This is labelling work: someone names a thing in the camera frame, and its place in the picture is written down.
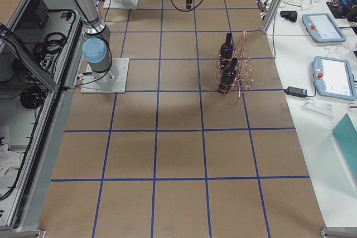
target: black power brick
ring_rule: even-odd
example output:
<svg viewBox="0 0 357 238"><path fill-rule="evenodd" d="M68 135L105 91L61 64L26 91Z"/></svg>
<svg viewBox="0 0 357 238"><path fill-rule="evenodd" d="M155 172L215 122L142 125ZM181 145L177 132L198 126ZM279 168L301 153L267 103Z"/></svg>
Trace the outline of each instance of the black power brick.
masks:
<svg viewBox="0 0 357 238"><path fill-rule="evenodd" d="M288 86L287 89L284 89L284 92L286 93L286 95L295 96L299 98L307 97L306 89L294 88L293 86Z"/></svg>

